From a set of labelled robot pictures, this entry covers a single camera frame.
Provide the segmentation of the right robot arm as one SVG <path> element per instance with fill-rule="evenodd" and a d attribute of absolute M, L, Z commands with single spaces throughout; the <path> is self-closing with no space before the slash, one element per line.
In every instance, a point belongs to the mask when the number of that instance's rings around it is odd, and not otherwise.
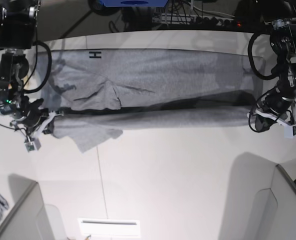
<path fill-rule="evenodd" d="M 43 99 L 30 102 L 29 94 L 39 92 L 47 83 L 52 68 L 52 53 L 47 44 L 38 40 L 37 16 L 39 0 L 3 0 L 0 2 L 0 48 L 5 52 L 0 61 L 0 113 L 11 115 L 11 127 L 23 125 L 26 135 L 51 134 L 56 113 L 41 108 Z M 48 56 L 46 75 L 35 89 L 25 88 L 35 72 L 30 70 L 24 53 L 32 47 L 43 47 Z"/>

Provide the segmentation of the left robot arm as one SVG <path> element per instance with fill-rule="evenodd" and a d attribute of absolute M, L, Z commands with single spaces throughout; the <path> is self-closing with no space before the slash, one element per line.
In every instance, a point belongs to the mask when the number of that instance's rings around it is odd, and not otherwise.
<path fill-rule="evenodd" d="M 261 80 L 277 78 L 275 86 L 263 93 L 251 108 L 248 119 L 255 117 L 249 124 L 255 133 L 262 133 L 276 123 L 290 130 L 296 136 L 295 99 L 296 99 L 296 11 L 289 0 L 257 0 L 263 22 L 270 26 L 269 43 L 276 54 L 276 65 L 270 75 L 262 75 L 255 67 L 252 47 L 260 36 L 256 32 L 247 47 L 249 63 L 253 73 Z"/>

